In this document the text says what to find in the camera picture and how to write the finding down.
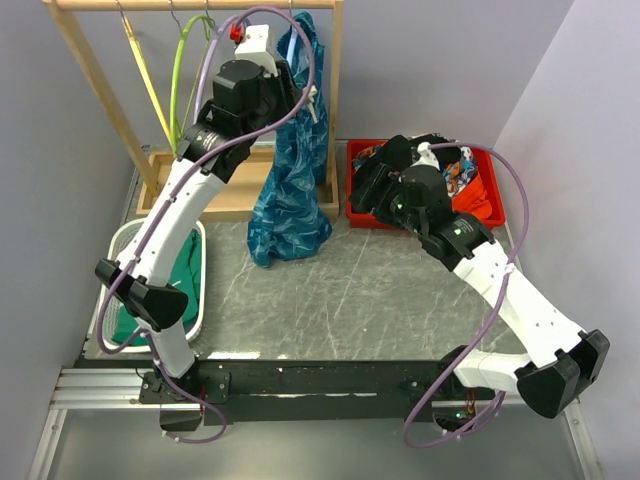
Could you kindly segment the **blue patterned shorts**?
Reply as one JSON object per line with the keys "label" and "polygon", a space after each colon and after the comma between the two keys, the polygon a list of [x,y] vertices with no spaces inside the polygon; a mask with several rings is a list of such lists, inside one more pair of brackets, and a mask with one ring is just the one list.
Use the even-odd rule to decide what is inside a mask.
{"label": "blue patterned shorts", "polygon": [[295,20],[313,50],[315,112],[303,108],[276,130],[272,168],[247,231],[252,260],[263,268],[274,259],[291,261],[315,255],[332,233],[317,192],[326,180],[329,144],[328,112],[322,93],[325,46],[318,39],[310,13],[301,11]]}

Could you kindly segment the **light blue hanger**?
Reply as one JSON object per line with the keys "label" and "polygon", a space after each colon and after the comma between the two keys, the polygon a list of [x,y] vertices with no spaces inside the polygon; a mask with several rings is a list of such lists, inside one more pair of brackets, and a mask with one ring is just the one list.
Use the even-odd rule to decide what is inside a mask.
{"label": "light blue hanger", "polygon": [[[293,1],[289,1],[288,3],[288,10],[289,10],[289,16],[292,17],[292,19],[296,20],[296,15],[294,15],[293,13]],[[297,44],[298,44],[298,38],[299,38],[299,32],[296,29],[296,27],[291,27],[290,29],[290,35],[289,35],[289,40],[288,40],[288,44],[287,44],[287,49],[285,52],[285,60],[288,63],[288,65],[293,68],[293,64],[294,64],[294,60],[297,60],[297,65],[299,67],[302,67],[303,65],[308,66],[308,60],[306,58],[303,58],[300,54],[300,52],[298,52],[296,54],[296,48],[297,48]]]}

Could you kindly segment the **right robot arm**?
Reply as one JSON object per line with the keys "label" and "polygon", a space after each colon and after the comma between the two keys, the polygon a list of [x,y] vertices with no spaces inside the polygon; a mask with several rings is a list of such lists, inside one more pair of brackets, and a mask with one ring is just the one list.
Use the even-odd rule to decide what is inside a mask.
{"label": "right robot arm", "polygon": [[525,348],[520,355],[489,353],[471,342],[446,362],[430,394],[440,389],[456,399],[471,388],[516,393],[540,416],[554,418],[598,378],[608,338],[562,314],[478,218],[455,211],[435,167],[361,166],[349,200],[356,211],[415,234],[429,255],[494,306]]}

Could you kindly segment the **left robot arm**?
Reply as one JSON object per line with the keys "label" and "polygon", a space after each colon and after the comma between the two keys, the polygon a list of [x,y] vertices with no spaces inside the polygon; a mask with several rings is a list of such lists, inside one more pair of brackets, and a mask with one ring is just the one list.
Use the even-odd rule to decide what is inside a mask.
{"label": "left robot arm", "polygon": [[136,319],[166,373],[163,389],[174,400],[198,392],[195,354],[182,317],[188,296],[169,282],[175,260],[206,206],[250,155],[255,140],[291,118],[302,91],[288,63],[276,70],[251,60],[224,63],[212,82],[213,96],[179,140],[160,197],[129,245],[114,260],[102,259],[95,273]]}

